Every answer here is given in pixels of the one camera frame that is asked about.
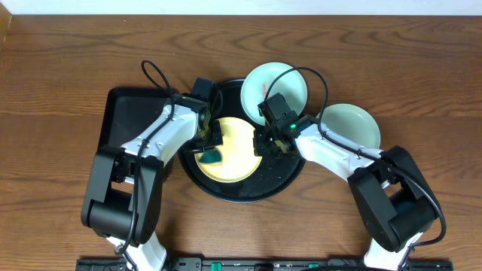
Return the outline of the green scouring sponge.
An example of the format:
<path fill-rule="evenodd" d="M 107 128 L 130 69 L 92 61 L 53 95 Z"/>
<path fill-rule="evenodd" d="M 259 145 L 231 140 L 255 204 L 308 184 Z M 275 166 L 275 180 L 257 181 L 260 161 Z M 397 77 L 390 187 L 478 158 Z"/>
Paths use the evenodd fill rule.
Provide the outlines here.
<path fill-rule="evenodd" d="M 204 151 L 198 158 L 201 164 L 214 165 L 222 162 L 221 152 L 217 148 Z"/>

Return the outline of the yellow plate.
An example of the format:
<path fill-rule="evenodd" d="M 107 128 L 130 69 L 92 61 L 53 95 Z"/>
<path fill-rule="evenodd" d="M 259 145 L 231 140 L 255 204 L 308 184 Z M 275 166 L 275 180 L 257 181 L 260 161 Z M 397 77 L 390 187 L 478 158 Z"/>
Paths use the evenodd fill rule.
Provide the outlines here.
<path fill-rule="evenodd" d="M 234 183 L 248 178 L 261 164 L 262 157 L 254 155 L 253 135 L 255 128 L 237 117 L 218 119 L 223 145 L 215 148 L 221 155 L 217 163 L 202 163 L 203 154 L 195 154 L 195 161 L 202 173 L 215 181 Z"/>

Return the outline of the black round tray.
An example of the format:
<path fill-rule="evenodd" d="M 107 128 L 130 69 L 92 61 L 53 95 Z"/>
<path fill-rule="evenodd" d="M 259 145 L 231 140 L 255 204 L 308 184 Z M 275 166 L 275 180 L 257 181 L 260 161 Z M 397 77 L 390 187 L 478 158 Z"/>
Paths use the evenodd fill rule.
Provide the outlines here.
<path fill-rule="evenodd" d="M 219 117 L 238 117 L 255 129 L 262 125 L 251 120 L 240 101 L 242 79 L 232 79 L 216 84 L 223 93 L 223 107 Z M 305 160 L 293 156 L 265 156 L 260 166 L 248 177 L 234 182 L 221 183 L 203 173 L 191 152 L 179 151 L 178 157 L 187 176 L 201 190 L 229 202 L 256 202 L 274 196 L 286 189 L 300 174 Z"/>

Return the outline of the light blue plate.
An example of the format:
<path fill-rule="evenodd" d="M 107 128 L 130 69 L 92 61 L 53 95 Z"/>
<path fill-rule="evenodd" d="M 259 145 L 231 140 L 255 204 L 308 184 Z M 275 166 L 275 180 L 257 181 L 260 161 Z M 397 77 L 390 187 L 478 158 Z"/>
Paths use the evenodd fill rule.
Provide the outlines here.
<path fill-rule="evenodd" d="M 240 91 L 241 104 L 244 112 L 256 124 L 265 124 L 258 104 L 264 101 L 272 82 L 289 69 L 291 66 L 285 63 L 269 62 L 252 70 L 244 80 Z M 292 71 L 281 77 L 271 88 L 269 97 L 276 93 L 281 93 L 290 109 L 298 115 L 307 104 L 307 85 L 300 72 Z"/>

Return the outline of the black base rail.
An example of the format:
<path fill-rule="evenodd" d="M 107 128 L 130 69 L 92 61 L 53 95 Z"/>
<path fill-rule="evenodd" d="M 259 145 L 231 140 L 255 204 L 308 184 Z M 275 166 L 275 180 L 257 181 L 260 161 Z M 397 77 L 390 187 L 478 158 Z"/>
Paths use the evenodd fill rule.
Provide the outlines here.
<path fill-rule="evenodd" d="M 78 259 L 76 271 L 128 270 L 124 259 Z M 297 270 L 367 270 L 361 260 L 203 260 L 179 257 L 168 260 L 167 271 L 297 271 Z"/>

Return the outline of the black rectangular tray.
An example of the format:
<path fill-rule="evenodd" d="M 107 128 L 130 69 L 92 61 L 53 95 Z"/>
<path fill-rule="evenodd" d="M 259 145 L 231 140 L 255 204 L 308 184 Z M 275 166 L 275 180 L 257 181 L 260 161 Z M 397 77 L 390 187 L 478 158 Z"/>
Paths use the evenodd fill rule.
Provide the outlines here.
<path fill-rule="evenodd" d="M 119 147 L 144 132 L 160 116 L 167 99 L 165 93 L 153 88 L 115 87 L 109 91 L 92 179 L 110 181 L 118 165 L 126 168 L 128 176 L 133 175 L 138 152 L 124 158 Z"/>

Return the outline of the pale green plate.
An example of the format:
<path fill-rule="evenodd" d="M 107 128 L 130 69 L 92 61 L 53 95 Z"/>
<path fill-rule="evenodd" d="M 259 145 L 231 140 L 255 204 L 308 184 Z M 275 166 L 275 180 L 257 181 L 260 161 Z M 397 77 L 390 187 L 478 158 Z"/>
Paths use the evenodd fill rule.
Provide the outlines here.
<path fill-rule="evenodd" d="M 378 148 L 380 129 L 375 119 L 363 108 L 351 104 L 328 106 L 322 115 L 322 130 L 328 137 L 352 149 L 361 146 Z"/>

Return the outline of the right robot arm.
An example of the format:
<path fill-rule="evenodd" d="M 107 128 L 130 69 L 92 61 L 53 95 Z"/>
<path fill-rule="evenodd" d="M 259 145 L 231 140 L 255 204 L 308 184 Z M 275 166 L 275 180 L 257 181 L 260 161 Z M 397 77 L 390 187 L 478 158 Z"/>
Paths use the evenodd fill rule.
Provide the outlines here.
<path fill-rule="evenodd" d="M 349 185 L 372 241 L 364 265 L 402 270 L 417 246 L 433 245 L 444 235 L 422 242 L 435 221 L 447 225 L 441 206 L 412 156 L 402 147 L 387 151 L 359 145 L 312 116 L 269 117 L 254 132 L 254 152 L 293 154 L 319 164 Z"/>

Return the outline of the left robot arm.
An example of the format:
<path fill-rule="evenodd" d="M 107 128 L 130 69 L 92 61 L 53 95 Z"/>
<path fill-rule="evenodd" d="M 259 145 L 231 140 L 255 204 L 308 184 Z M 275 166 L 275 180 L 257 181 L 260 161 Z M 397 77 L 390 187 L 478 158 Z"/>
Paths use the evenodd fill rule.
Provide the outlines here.
<path fill-rule="evenodd" d="M 156 234 L 166 164 L 189 141 L 210 136 L 209 101 L 174 94 L 133 140 L 96 152 L 81 222 L 114 244 L 134 270 L 161 270 L 166 249 Z"/>

